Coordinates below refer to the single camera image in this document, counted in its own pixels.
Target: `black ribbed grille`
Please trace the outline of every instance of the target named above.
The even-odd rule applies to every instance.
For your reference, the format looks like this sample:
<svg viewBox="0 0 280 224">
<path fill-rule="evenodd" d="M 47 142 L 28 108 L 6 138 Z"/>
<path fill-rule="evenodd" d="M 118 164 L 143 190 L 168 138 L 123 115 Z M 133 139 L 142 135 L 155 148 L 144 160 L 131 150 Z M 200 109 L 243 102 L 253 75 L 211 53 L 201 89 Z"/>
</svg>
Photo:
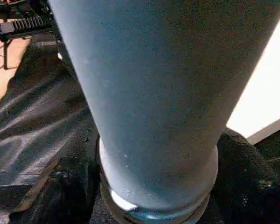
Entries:
<svg viewBox="0 0 280 224">
<path fill-rule="evenodd" d="M 45 16 L 28 17 L 12 21 L 15 31 L 39 29 L 50 27 L 50 22 Z"/>
</svg>

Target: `black tarp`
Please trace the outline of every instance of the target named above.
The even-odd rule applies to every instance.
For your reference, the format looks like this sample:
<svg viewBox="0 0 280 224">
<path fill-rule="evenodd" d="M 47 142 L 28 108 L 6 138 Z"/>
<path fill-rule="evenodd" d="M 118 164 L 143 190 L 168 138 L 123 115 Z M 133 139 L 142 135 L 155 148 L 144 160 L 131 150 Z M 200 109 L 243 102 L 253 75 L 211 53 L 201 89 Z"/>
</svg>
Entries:
<svg viewBox="0 0 280 224">
<path fill-rule="evenodd" d="M 218 144 L 218 179 L 199 223 L 252 223 L 255 220 L 268 223 L 272 220 L 266 219 L 267 211 L 271 211 L 267 215 L 278 223 L 279 136 L 280 132 L 258 143 L 258 150 L 241 136 L 226 130 Z M 36 215 L 39 210 L 36 207 L 42 206 L 43 210 L 49 207 L 44 204 L 51 200 L 44 199 L 48 191 L 69 194 L 59 188 L 59 182 L 67 180 L 64 174 L 78 177 L 77 185 L 71 185 L 75 183 L 73 179 L 65 185 L 77 196 L 76 201 L 71 200 L 81 205 L 79 210 L 74 208 L 75 212 L 84 212 L 87 216 L 83 207 L 87 208 L 90 200 L 87 198 L 91 195 L 89 168 L 95 164 L 97 137 L 83 92 L 57 58 L 53 38 L 49 35 L 33 38 L 0 101 L 0 224 L 8 222 L 12 210 L 13 223 L 28 223 L 31 217 L 39 219 L 37 216 L 42 213 Z M 62 214 L 65 208 L 57 204 L 53 204 L 54 209 Z M 100 193 L 90 223 L 116 223 Z"/>
</svg>

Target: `black fabric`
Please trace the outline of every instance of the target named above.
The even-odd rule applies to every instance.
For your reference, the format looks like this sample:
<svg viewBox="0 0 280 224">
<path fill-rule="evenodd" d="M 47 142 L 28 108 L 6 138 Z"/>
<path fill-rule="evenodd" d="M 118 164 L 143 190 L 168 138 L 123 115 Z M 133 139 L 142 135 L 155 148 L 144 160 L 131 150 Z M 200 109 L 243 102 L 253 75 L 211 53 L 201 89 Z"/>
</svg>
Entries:
<svg viewBox="0 0 280 224">
<path fill-rule="evenodd" d="M 96 194 L 98 132 L 49 35 L 32 39 L 0 101 L 0 224 L 117 223 Z M 280 149 L 227 129 L 200 224 L 280 223 Z"/>
<path fill-rule="evenodd" d="M 259 150 L 226 129 L 213 195 L 227 223 L 280 223 L 280 178 Z"/>
</svg>

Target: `tile floor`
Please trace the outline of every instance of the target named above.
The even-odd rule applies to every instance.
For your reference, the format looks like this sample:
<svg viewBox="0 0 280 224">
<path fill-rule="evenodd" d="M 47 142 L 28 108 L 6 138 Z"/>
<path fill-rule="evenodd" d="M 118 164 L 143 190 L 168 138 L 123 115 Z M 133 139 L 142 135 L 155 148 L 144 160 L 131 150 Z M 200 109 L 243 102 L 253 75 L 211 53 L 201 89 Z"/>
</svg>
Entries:
<svg viewBox="0 0 280 224">
<path fill-rule="evenodd" d="M 10 68 L 8 70 L 3 69 L 3 48 L 0 48 L 0 67 L 2 67 L 0 69 L 0 99 L 2 96 L 4 96 L 7 89 L 7 83 L 14 76 L 16 68 L 21 60 L 21 55 L 23 54 L 28 43 L 29 40 L 15 39 L 10 44 L 7 50 L 7 63 L 8 67 Z"/>
</svg>

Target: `metal pipe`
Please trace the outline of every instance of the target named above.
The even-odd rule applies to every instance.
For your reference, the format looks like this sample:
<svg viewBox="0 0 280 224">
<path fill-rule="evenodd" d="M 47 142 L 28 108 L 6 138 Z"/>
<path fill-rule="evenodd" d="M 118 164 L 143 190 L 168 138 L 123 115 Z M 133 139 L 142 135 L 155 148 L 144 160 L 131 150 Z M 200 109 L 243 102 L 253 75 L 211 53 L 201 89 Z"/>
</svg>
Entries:
<svg viewBox="0 0 280 224">
<path fill-rule="evenodd" d="M 280 1 L 50 4 L 104 143 L 112 190 L 152 213 L 193 211 L 215 181 L 215 145 Z"/>
</svg>

